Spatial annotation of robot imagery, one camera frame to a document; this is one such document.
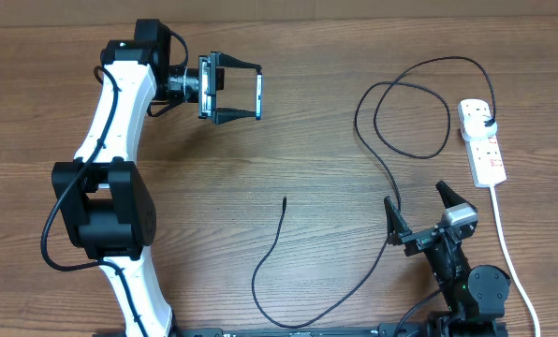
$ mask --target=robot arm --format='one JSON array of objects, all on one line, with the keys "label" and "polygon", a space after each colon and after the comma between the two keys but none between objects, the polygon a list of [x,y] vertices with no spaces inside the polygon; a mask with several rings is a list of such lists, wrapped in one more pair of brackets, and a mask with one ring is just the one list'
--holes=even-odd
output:
[{"label": "robot arm", "polygon": [[[100,268],[109,278],[125,317],[124,336],[173,336],[173,312],[165,301],[154,271],[150,245],[156,232],[156,210],[136,167],[138,145],[146,113],[153,100],[175,107],[198,103],[198,117],[217,125],[243,117],[261,117],[261,67],[222,52],[200,56],[198,69],[169,65],[171,35],[159,20],[138,20],[134,40],[112,40],[101,53],[102,66],[119,88],[117,107],[93,163],[96,149],[110,116],[114,92],[109,75],[102,80],[102,94],[88,135],[73,162],[59,162],[52,170],[56,196],[74,182],[61,201],[61,213],[71,242],[85,249],[91,259],[114,263],[123,271],[126,286],[116,271]],[[224,67],[252,68],[257,72],[256,111],[216,107],[216,92],[224,87]],[[84,168],[81,179],[76,177]],[[109,189],[110,198],[90,199],[98,189]],[[138,317],[130,308],[127,290]]]},{"label": "robot arm", "polygon": [[424,323],[404,323],[403,319],[398,324],[380,324],[377,330],[389,337],[507,337],[506,324],[496,319],[504,316],[510,277],[495,266],[470,267],[462,242],[477,229],[477,208],[446,183],[436,187],[446,209],[440,222],[420,232],[410,230],[389,197],[384,203],[389,243],[402,244],[406,256],[425,254],[448,311],[430,313]]}]

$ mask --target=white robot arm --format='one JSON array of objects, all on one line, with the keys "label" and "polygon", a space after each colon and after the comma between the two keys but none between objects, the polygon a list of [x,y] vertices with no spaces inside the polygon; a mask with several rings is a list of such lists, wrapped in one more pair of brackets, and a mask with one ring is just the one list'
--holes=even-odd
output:
[{"label": "white robot arm", "polygon": [[[163,112],[182,103],[198,103],[198,117],[212,119],[217,125],[261,116],[259,65],[212,52],[199,57],[198,69],[185,67],[187,58],[181,65],[169,66],[171,36],[184,44],[160,21],[138,20],[134,40],[109,42],[101,54],[108,74],[102,80],[102,94],[90,131],[74,161],[56,163],[52,170],[52,185],[69,239],[84,248],[89,258],[99,261],[96,265],[109,278],[123,311],[122,335],[127,337],[168,337],[176,333],[173,312],[162,295],[152,261],[155,207],[136,167],[144,117],[161,114],[150,112],[153,100],[169,104]],[[257,71],[256,111],[216,107],[216,92],[224,86],[223,66]],[[118,87],[116,93],[110,77]],[[111,111],[115,97],[116,109]],[[103,141],[99,140],[111,113],[110,128]],[[88,158],[94,153],[90,162]],[[88,197],[102,188],[110,190],[110,199]]]}]

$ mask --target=wooden table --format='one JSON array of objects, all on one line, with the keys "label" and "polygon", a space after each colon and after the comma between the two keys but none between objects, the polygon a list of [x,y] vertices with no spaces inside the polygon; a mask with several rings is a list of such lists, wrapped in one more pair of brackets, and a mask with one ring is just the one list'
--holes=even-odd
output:
[{"label": "wooden table", "polygon": [[[385,172],[357,140],[352,117],[364,91],[416,62],[464,55],[483,64],[498,103],[508,180],[498,187],[510,254],[539,314],[544,335],[558,336],[558,17],[341,22],[171,24],[196,55],[219,50],[260,63],[264,117],[214,126],[196,105],[148,119],[139,170],[156,204],[154,264],[166,299],[186,328],[272,328],[252,301],[250,280],[272,244],[288,197],[282,237],[257,279],[269,314],[287,323],[312,318],[369,270],[386,236]],[[124,321],[99,270],[62,273],[39,253],[55,201],[50,175],[68,161],[92,122],[100,87],[92,76],[109,39],[133,26],[0,29],[0,336],[87,336],[122,330]],[[182,58],[173,45],[173,60]],[[374,135],[381,91],[363,105],[361,132],[385,157],[415,230],[439,220],[434,184],[445,180],[480,209],[464,241],[471,265],[507,270],[489,192],[473,186],[455,109],[489,99],[480,72],[460,61],[427,65],[407,81],[441,94],[452,133],[431,160],[400,156]],[[252,108],[254,76],[228,71],[223,106]],[[416,154],[443,140],[446,114],[432,96],[395,89],[380,111],[387,139]],[[85,260],[55,221],[51,254]],[[372,326],[399,320],[436,285],[424,256],[386,250],[356,295],[315,327]],[[433,300],[416,315],[442,309]],[[513,287],[512,336],[530,336],[530,316]]]}]

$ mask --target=wall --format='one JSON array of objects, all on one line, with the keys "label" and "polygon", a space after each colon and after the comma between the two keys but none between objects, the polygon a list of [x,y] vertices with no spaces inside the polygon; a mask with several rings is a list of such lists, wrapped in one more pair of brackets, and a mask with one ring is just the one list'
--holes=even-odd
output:
[{"label": "wall", "polygon": [[0,0],[0,26],[558,14],[558,0]]}]

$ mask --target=white power strip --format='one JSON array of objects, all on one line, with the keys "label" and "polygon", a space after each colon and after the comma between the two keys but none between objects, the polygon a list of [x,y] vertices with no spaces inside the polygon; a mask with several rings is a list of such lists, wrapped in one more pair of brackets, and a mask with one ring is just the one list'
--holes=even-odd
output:
[{"label": "white power strip", "polygon": [[473,181],[476,187],[489,187],[492,195],[493,215],[495,217],[495,226],[497,228],[497,236],[502,246],[502,252],[506,259],[506,264],[510,270],[512,280],[516,288],[519,289],[522,299],[526,303],[533,324],[535,325],[535,337],[541,336],[541,328],[539,327],[539,319],[533,307],[533,303],[529,300],[529,296],[521,285],[519,276],[512,265],[512,259],[507,250],[506,240],[504,239],[504,231],[502,230],[502,221],[500,219],[497,197],[495,195],[495,186],[506,179],[506,171],[504,170],[504,162],[502,161],[502,153],[500,152],[495,132],[497,132],[497,124],[485,126],[484,121],[491,119],[489,104],[479,99],[465,99],[458,105],[458,115],[460,116],[461,132],[466,144],[468,152],[468,161],[473,174]]},{"label": "white power strip", "polygon": [[475,186],[489,187],[503,182],[506,171],[502,153],[492,134],[497,131],[497,124],[486,127],[483,123],[492,118],[489,105],[479,99],[465,99],[458,105],[458,115]]}]

